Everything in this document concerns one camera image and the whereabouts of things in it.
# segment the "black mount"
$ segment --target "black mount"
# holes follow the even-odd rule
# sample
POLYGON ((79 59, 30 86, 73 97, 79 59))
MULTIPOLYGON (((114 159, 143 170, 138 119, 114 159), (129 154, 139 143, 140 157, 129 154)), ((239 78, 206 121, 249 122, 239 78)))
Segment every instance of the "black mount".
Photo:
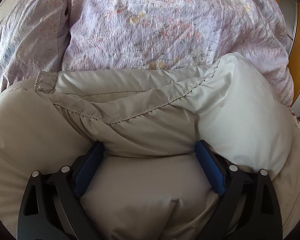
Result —
MULTIPOLYGON (((47 175, 32 173, 19 212, 18 240, 104 239, 79 201, 103 159, 103 151, 103 145, 96 142, 71 167, 47 175), (64 231, 54 195, 60 198, 75 236, 64 231)), ((212 153, 205 141, 197 143, 196 155, 212 188, 220 195, 217 208, 196 240, 282 240, 280 207, 266 170, 240 171, 212 153), (245 206, 235 231, 229 233, 242 194, 247 195, 245 206)))

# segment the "pillowcase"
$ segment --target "pillowcase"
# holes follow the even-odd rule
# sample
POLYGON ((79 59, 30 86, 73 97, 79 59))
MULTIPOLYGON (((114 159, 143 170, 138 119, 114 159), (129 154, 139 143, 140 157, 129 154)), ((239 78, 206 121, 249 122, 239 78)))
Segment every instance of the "pillowcase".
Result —
POLYGON ((0 22, 0 92, 39 70, 60 70, 70 41, 67 0, 18 0, 0 22))
MULTIPOLYGON (((57 93, 49 99, 56 104, 64 101, 65 108, 71 104, 76 113, 100 122, 89 125, 90 132, 80 124, 78 131, 86 131, 88 138, 104 142, 112 155, 183 154, 191 152, 196 141, 204 139, 216 152, 241 168, 255 172, 267 169, 274 179, 291 148, 289 109, 280 103, 267 80, 239 53, 222 56, 206 73, 190 76, 193 68, 198 67, 166 71, 169 75, 160 80, 156 78, 156 71, 149 70, 55 73, 50 85, 57 93), (171 83, 181 71, 188 72, 188 78, 184 75, 184 80, 171 83), (106 82, 95 82, 101 77, 106 82), (157 80, 153 89, 148 86, 151 80, 157 80), (129 95, 127 91, 138 94, 129 95), (102 103, 97 103, 100 94, 105 92, 102 103), (59 93, 82 97, 72 103, 59 93), (116 97, 123 94, 124 98, 115 99, 112 94, 116 97)), ((40 76, 40 86, 44 79, 51 78, 40 76)))

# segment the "bedding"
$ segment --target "bedding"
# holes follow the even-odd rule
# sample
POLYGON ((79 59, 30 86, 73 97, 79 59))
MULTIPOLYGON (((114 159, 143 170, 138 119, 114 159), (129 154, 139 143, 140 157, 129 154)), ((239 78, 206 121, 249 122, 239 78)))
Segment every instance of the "bedding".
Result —
POLYGON ((98 140, 106 156, 81 203, 100 231, 108 239, 193 239, 218 198, 194 155, 200 139, 241 168, 266 166, 286 236, 300 219, 300 131, 238 53, 169 71, 40 72, 6 89, 0 219, 15 235, 31 173, 71 165, 98 140))
POLYGON ((18 0, 0 22, 0 92, 40 70, 61 70, 70 40, 67 0, 18 0))
POLYGON ((38 70, 168 70, 239 52, 288 106, 286 39, 275 0, 19 0, 0 24, 0 91, 38 70))

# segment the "white pillow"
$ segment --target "white pillow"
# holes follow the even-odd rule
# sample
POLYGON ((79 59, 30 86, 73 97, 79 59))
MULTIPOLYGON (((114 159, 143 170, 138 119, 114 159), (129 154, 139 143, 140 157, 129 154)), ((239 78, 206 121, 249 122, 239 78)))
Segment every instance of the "white pillow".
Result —
POLYGON ((274 179, 291 149, 289 109, 280 103, 267 80, 238 53, 221 57, 214 77, 206 85, 220 82, 228 82, 229 87, 227 91, 215 91, 211 102, 216 103, 200 114, 200 138, 242 169, 266 169, 274 179))

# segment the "blue grip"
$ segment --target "blue grip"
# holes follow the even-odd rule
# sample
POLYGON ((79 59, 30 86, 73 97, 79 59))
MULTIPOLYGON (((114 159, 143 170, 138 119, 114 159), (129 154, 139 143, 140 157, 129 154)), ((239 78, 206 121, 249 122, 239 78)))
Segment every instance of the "blue grip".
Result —
POLYGON ((92 180, 92 177, 96 173, 96 170, 100 165, 102 159, 103 159, 103 145, 102 143, 98 143, 98 145, 93 149, 92 153, 84 162, 77 176, 74 179, 75 180, 74 194, 77 197, 82 196, 87 191, 87 188, 92 180))
POLYGON ((204 144, 199 141, 195 146, 195 155, 206 174, 212 189, 220 196, 223 196, 226 192, 226 178, 222 171, 219 169, 213 157, 204 144))

